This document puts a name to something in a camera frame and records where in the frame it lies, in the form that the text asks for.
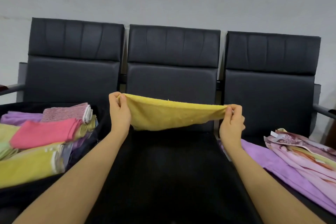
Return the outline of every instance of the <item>fabric pile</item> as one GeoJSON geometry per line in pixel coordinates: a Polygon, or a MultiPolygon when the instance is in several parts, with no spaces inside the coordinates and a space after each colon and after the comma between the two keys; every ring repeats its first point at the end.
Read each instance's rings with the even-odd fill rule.
{"type": "Polygon", "coordinates": [[[264,141],[267,148],[243,139],[241,145],[263,168],[336,215],[336,151],[283,128],[264,141]]]}
{"type": "Polygon", "coordinates": [[[47,108],[43,113],[9,111],[0,119],[0,188],[65,172],[97,127],[88,103],[47,108]]]}

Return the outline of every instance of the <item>white wall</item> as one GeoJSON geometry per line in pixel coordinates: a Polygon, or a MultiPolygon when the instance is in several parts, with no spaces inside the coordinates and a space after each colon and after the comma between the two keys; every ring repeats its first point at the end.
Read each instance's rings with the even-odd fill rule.
{"type": "MultiPolygon", "coordinates": [[[[0,0],[1,84],[16,83],[18,63],[27,61],[31,17],[318,35],[320,104],[336,104],[336,0],[0,0]]],[[[328,123],[318,116],[315,139],[328,123]]]]}

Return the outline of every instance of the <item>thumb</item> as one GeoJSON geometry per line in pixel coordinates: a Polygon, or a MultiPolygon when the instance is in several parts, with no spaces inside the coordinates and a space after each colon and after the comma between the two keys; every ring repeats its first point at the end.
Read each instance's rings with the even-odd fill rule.
{"type": "Polygon", "coordinates": [[[120,108],[128,107],[126,96],[124,94],[120,94],[119,100],[120,100],[120,108]]]}
{"type": "Polygon", "coordinates": [[[232,107],[228,106],[225,110],[224,122],[230,123],[232,117],[232,107]]]}

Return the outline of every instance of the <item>forearm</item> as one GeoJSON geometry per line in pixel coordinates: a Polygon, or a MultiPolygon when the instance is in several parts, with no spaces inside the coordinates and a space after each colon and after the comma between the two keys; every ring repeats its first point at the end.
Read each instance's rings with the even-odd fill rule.
{"type": "Polygon", "coordinates": [[[108,134],[25,209],[14,224],[84,223],[124,141],[123,137],[118,132],[108,134]]]}
{"type": "Polygon", "coordinates": [[[265,224],[324,223],[242,148],[226,148],[265,224]]]}

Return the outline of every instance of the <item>person's left hand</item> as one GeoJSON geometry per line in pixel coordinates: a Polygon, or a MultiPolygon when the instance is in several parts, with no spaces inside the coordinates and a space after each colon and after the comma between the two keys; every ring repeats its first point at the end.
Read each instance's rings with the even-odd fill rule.
{"type": "Polygon", "coordinates": [[[120,133],[125,140],[131,125],[131,112],[127,106],[126,96],[120,92],[114,92],[109,94],[108,99],[110,101],[111,132],[120,133]]]}

